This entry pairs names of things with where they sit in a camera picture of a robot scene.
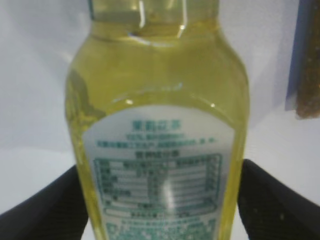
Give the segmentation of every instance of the yellow liquid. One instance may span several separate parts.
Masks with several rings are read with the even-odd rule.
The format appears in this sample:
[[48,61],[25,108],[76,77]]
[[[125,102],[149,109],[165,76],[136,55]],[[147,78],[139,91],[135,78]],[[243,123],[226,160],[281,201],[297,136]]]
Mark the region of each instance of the yellow liquid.
[[66,117],[88,213],[106,240],[82,135],[121,110],[172,105],[207,112],[235,130],[218,240],[230,238],[249,116],[245,69],[214,18],[147,23],[128,33],[122,23],[93,21],[66,82]]

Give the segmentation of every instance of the bottle neck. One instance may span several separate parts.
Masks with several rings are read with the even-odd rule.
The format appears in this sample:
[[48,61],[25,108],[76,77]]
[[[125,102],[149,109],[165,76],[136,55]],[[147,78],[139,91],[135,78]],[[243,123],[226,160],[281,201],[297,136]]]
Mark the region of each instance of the bottle neck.
[[178,25],[215,20],[219,0],[89,0],[93,28],[118,26],[136,31],[147,26]]

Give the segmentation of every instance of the bottle label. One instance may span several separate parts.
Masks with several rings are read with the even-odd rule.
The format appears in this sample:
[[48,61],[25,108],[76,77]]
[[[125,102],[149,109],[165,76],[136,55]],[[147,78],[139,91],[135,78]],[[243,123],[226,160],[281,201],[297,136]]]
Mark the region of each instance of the bottle label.
[[235,131],[204,111],[128,108],[83,134],[109,240],[217,239]]

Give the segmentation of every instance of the nutrition facts table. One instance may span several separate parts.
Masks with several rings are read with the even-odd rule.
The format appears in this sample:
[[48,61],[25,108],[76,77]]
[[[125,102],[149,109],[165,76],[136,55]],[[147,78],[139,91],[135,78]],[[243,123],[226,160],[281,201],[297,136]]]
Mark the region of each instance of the nutrition facts table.
[[121,219],[194,217],[217,209],[221,154],[94,160],[104,214]]

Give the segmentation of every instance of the white backdrop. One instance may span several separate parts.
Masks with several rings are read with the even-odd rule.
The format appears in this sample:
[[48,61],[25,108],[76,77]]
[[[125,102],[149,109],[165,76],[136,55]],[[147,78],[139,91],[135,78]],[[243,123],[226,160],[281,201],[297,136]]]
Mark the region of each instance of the white backdrop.
[[[250,79],[245,157],[320,205],[320,119],[285,111],[299,1],[220,1]],[[89,28],[86,0],[0,0],[0,213],[74,164],[64,80]],[[83,240],[93,239],[89,226]],[[232,239],[248,239],[238,214]]]

